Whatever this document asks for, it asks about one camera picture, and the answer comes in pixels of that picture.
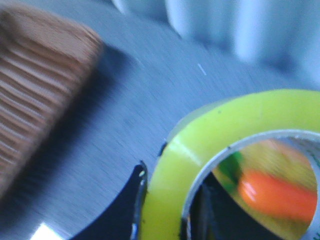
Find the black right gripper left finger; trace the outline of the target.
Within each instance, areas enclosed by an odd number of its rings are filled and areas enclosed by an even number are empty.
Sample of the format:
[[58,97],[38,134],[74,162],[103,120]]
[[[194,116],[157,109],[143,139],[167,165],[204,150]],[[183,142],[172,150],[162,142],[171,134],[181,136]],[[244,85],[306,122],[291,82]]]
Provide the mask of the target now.
[[140,161],[113,202],[72,239],[138,240],[147,186],[148,169]]

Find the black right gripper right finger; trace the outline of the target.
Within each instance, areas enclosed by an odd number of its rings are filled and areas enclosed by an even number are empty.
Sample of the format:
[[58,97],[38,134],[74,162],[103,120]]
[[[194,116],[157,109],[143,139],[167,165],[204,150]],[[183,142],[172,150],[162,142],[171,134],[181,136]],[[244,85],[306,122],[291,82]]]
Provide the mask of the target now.
[[246,213],[211,173],[200,185],[186,220],[187,240],[279,240]]

